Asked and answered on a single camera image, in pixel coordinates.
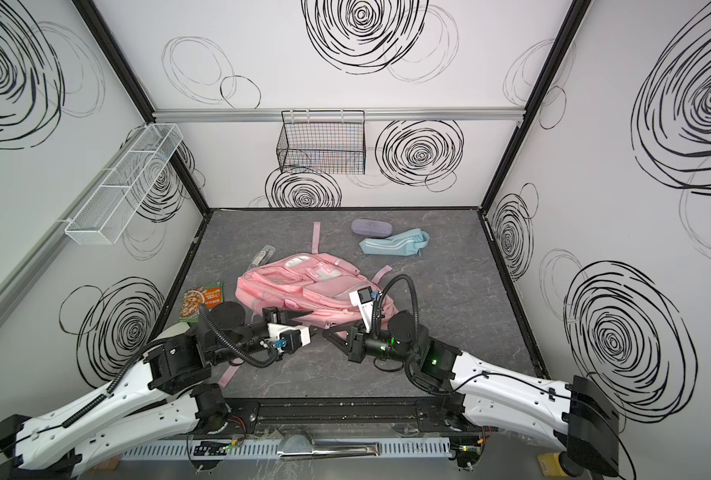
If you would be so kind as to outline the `pink student backpack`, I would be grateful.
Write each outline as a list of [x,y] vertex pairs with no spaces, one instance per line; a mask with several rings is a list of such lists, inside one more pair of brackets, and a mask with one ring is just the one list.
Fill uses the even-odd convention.
[[351,304],[349,293],[371,286],[381,292],[377,284],[391,271],[387,266],[374,278],[361,275],[355,265],[342,258],[320,251],[321,224],[313,228],[312,248],[309,253],[299,253],[247,271],[238,279],[236,297],[255,314],[264,308],[313,310],[331,321],[329,329],[355,322],[363,326],[361,314]]

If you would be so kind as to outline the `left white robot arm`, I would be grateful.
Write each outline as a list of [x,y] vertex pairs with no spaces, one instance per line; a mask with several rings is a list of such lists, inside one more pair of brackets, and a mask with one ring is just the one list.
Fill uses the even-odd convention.
[[213,368],[274,365],[319,332],[308,315],[267,308],[247,323],[237,302],[201,305],[185,332],[149,342],[94,391],[41,416],[2,420],[0,479],[72,479],[150,441],[244,429],[222,386],[211,382]]

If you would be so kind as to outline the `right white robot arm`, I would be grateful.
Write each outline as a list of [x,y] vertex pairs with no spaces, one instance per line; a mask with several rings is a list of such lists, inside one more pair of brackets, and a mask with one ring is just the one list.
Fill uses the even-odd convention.
[[361,288],[352,298],[361,319],[324,333],[349,361],[389,361],[469,426],[529,436],[561,449],[571,467],[621,476],[619,458],[629,453],[619,432],[621,416],[589,379],[519,374],[429,335],[419,320],[415,283],[405,274],[379,291]]

